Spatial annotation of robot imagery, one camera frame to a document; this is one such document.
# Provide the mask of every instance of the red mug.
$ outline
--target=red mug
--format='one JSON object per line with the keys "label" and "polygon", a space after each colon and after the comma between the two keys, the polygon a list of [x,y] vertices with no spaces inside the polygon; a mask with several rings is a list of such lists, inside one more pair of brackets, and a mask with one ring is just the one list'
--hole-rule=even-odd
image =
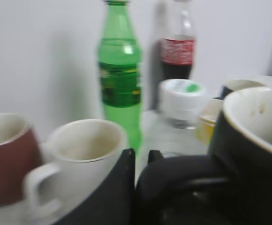
{"label": "red mug", "polygon": [[0,114],[0,206],[23,198],[23,179],[42,164],[31,124],[20,115]]}

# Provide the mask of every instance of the bottle cap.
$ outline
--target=bottle cap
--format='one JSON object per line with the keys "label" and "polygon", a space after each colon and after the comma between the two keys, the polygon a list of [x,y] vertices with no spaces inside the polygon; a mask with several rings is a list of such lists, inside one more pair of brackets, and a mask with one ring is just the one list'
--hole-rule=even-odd
{"label": "bottle cap", "polygon": [[170,79],[160,83],[159,97],[159,109],[165,117],[192,123],[206,104],[208,91],[191,80]]}

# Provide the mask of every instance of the yellow cup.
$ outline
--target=yellow cup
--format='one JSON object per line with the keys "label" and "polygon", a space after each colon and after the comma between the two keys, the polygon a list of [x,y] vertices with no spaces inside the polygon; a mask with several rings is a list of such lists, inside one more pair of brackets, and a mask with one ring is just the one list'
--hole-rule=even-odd
{"label": "yellow cup", "polygon": [[212,99],[199,116],[199,126],[196,128],[196,137],[209,145],[214,127],[222,108],[223,101]]}

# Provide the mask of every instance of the soda bottle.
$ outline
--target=soda bottle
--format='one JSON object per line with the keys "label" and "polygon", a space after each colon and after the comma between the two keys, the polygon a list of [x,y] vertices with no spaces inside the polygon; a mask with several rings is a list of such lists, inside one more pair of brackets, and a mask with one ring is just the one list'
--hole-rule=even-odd
{"label": "soda bottle", "polygon": [[139,127],[141,51],[127,11],[126,0],[107,0],[108,13],[98,48],[103,108],[107,120],[127,131],[137,151],[142,142]]}
{"label": "soda bottle", "polygon": [[174,0],[178,31],[162,39],[161,58],[165,79],[189,79],[192,70],[195,35],[190,12],[191,0]]}

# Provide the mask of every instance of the green bottle label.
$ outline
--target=green bottle label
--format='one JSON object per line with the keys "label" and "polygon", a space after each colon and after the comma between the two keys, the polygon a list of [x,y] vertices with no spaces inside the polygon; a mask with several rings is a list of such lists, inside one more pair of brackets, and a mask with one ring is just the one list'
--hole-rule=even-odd
{"label": "green bottle label", "polygon": [[140,75],[137,64],[112,65],[100,63],[103,102],[124,108],[141,100]]}

